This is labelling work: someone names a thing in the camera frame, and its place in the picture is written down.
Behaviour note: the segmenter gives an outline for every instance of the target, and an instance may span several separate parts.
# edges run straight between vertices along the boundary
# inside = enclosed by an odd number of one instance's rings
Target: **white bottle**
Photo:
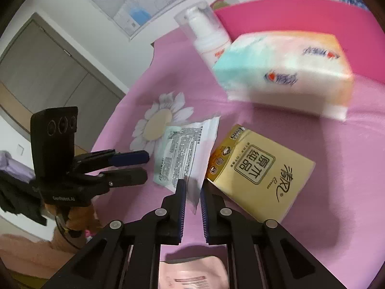
[[[231,45],[229,35],[221,25],[215,27],[197,6],[189,8],[185,18],[196,36],[195,49],[206,64],[213,67],[225,49]]]

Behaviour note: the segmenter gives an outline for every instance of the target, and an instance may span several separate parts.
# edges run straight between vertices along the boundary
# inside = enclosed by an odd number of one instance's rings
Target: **metal screw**
[[[230,216],[232,214],[232,211],[229,208],[223,208],[221,209],[221,214],[224,216]]]
[[[164,208],[158,208],[157,210],[155,210],[155,215],[157,216],[163,216],[166,214],[167,214],[167,210]]]
[[[122,223],[118,220],[115,220],[113,222],[110,223],[110,228],[111,229],[118,229],[122,226]]]
[[[275,220],[267,220],[266,226],[269,228],[277,228],[278,223]]]

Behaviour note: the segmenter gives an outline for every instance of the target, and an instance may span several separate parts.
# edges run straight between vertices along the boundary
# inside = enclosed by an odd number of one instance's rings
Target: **flower pattern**
[[[144,113],[132,133],[134,137],[130,144],[130,150],[146,150],[151,156],[156,143],[162,137],[167,123],[187,120],[194,112],[193,107],[184,107],[183,92],[179,92],[175,98],[173,93],[164,93],[159,96],[159,102],[154,101],[151,108]]]

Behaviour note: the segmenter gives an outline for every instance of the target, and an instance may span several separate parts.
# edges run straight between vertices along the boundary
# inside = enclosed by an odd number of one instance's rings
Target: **cable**
[[[56,226],[57,226],[57,229],[58,229],[58,231],[60,232],[60,234],[62,235],[62,237],[65,239],[65,241],[67,241],[71,246],[73,246],[75,249],[78,249],[78,250],[80,250],[80,248],[79,247],[77,247],[76,245],[74,245],[70,240],[68,240],[67,239],[67,237],[64,235],[64,233],[62,232],[62,230],[61,230],[61,226],[58,224],[58,222],[57,222],[57,218],[56,218],[56,216],[55,216],[55,222],[56,222]]]

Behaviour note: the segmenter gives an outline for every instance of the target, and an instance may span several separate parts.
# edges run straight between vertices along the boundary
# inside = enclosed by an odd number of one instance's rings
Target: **pink bedsheet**
[[[344,123],[229,102],[192,45],[176,30],[155,43],[151,67],[119,103],[93,150],[151,151],[153,144],[140,139],[141,131],[161,107],[189,120],[220,112],[216,145],[234,124],[285,145],[315,161],[316,167],[283,226],[348,289],[363,289],[385,260],[384,97],[383,84],[357,78]],[[170,194],[153,183],[153,163],[152,155],[145,185],[117,188],[96,200],[104,224],[140,219]],[[186,212],[182,244],[162,247],[161,259],[201,255],[224,257],[225,251],[206,246],[198,206],[196,215]]]

